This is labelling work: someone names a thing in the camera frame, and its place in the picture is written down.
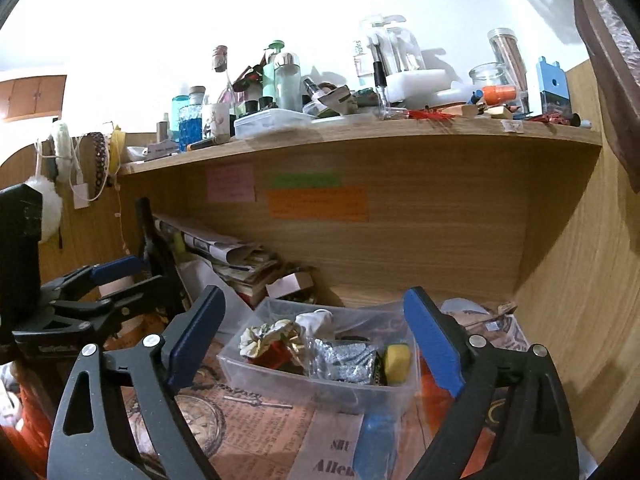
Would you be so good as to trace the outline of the red velvet gold-trimmed pouch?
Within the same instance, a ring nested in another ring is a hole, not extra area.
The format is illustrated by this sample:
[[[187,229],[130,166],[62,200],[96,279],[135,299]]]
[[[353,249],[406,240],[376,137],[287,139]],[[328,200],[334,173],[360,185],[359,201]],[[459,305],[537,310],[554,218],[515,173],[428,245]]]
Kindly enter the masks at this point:
[[[268,349],[256,358],[248,358],[250,364],[269,368],[270,370],[280,370],[280,368],[292,362],[293,356],[288,346],[278,340],[270,344]]]

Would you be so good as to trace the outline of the yellow sponge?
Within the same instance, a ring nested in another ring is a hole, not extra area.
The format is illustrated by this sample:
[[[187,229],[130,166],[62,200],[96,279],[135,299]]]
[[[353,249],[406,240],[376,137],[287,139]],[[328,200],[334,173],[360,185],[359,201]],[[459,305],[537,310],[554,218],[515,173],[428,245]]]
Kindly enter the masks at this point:
[[[390,386],[403,384],[409,374],[411,350],[408,344],[389,344],[383,356],[386,382]]]

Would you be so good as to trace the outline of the small cardboard box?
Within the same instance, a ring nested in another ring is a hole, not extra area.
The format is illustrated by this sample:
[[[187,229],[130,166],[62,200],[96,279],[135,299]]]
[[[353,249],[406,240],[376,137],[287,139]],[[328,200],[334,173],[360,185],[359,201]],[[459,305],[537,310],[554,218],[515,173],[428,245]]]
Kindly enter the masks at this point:
[[[304,290],[312,289],[314,280],[305,271],[293,272],[283,275],[273,283],[266,286],[267,296],[274,299],[281,299]]]

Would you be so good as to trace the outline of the stack of newspapers and magazines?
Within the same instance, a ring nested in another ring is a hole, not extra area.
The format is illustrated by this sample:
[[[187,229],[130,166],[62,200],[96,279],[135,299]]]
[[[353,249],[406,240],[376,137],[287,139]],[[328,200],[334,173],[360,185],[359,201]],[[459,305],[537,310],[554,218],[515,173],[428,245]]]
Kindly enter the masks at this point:
[[[221,235],[195,221],[154,214],[155,227],[168,241],[178,263],[203,259],[218,278],[250,307],[267,295],[266,287],[280,275],[282,262],[261,244]]]

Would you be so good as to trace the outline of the pale green bottle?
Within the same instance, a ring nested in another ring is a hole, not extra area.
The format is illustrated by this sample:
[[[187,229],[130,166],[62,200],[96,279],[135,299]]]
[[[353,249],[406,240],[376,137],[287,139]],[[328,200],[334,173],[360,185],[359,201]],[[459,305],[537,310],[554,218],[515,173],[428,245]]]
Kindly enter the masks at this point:
[[[284,42],[282,40],[273,40],[265,50],[264,62],[262,63],[262,96],[270,98],[272,105],[277,104],[276,61],[283,48]]]

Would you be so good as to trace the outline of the green sticky paper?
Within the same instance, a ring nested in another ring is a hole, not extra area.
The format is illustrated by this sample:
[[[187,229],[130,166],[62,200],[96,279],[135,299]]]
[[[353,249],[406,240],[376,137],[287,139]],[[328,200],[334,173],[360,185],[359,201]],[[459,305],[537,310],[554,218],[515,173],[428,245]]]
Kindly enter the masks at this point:
[[[270,188],[339,188],[342,177],[336,172],[284,172],[275,174],[269,183]]]

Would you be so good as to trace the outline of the clear plastic bin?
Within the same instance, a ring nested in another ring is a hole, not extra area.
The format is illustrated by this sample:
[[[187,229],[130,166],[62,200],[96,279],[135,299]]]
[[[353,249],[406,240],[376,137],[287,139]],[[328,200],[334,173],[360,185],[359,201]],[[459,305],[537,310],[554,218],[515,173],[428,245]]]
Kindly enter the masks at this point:
[[[246,319],[217,358],[229,386],[288,404],[350,414],[399,417],[420,389],[419,351],[399,301],[370,307],[330,307],[329,333],[303,336],[299,357],[278,368],[241,354],[250,328],[295,322],[318,304],[267,298]]]

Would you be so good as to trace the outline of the tall clear jar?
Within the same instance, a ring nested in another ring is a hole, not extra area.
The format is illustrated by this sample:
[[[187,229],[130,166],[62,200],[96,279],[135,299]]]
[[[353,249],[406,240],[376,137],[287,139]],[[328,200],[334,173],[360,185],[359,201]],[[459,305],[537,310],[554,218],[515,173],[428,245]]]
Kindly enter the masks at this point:
[[[528,114],[530,109],[526,67],[514,32],[508,28],[494,28],[487,33],[487,38],[497,62],[504,65],[514,86],[518,88],[523,113]]]

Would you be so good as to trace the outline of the bagged steel wool scrubbers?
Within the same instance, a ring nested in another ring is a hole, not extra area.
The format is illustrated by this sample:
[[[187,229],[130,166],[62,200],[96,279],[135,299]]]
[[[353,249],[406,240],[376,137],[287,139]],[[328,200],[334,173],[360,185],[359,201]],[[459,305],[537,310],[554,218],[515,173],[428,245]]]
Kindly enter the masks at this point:
[[[309,341],[306,375],[355,385],[387,385],[381,353],[367,340],[314,338]]]

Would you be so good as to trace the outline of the pink sticky note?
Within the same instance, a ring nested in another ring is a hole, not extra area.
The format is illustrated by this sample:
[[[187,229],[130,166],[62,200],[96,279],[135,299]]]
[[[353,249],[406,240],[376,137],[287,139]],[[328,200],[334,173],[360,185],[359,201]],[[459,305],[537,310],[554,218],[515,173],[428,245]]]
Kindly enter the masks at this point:
[[[210,168],[206,172],[206,182],[209,203],[256,202],[254,166],[250,162]]]

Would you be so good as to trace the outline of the white face mask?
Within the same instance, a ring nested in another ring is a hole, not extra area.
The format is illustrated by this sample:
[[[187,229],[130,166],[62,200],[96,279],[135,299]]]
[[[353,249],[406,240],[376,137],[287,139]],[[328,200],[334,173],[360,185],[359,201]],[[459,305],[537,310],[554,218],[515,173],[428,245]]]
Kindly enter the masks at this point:
[[[295,324],[306,339],[332,339],[335,336],[333,314],[326,309],[301,313],[296,316]]]

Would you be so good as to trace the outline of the blue plastic block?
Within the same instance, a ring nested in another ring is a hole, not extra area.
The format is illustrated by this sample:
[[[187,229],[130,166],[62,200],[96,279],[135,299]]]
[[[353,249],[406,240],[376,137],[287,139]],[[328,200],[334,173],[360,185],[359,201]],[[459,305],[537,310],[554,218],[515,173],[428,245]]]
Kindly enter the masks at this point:
[[[548,63],[541,56],[536,64],[541,110],[544,114],[573,115],[566,73],[559,62]]]

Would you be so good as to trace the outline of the clear storage box on shelf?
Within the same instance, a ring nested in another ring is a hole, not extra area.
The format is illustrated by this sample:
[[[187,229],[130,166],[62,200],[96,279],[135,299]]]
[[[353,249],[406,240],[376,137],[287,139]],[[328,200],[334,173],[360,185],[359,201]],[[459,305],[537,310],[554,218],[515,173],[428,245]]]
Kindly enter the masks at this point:
[[[234,122],[235,137],[239,140],[262,136],[281,130],[305,128],[312,123],[311,115],[282,110],[282,108],[267,108],[260,112],[243,116]]]

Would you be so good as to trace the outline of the wooden shelf board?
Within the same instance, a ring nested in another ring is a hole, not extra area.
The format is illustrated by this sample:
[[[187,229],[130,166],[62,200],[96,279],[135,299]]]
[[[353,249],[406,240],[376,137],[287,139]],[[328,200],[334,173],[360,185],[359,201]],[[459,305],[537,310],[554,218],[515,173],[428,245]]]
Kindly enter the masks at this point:
[[[582,127],[520,122],[509,119],[452,118],[434,119],[346,119],[325,120],[308,127],[278,130],[258,134],[247,139],[232,140],[226,144],[202,148],[193,152],[151,160],[127,162],[119,169],[122,177],[143,174],[154,170],[179,167],[196,162],[249,155],[281,148],[316,146],[350,141],[400,140],[410,138],[497,138],[512,140],[545,140],[561,143],[601,146],[602,134]]]

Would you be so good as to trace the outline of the orange sticky paper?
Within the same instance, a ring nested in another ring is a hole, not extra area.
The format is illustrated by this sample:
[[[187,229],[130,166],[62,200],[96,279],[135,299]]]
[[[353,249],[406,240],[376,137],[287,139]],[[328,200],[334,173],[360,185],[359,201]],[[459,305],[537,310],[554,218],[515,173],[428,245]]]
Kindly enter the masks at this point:
[[[361,185],[274,188],[267,197],[270,216],[275,219],[369,221],[367,190]]]

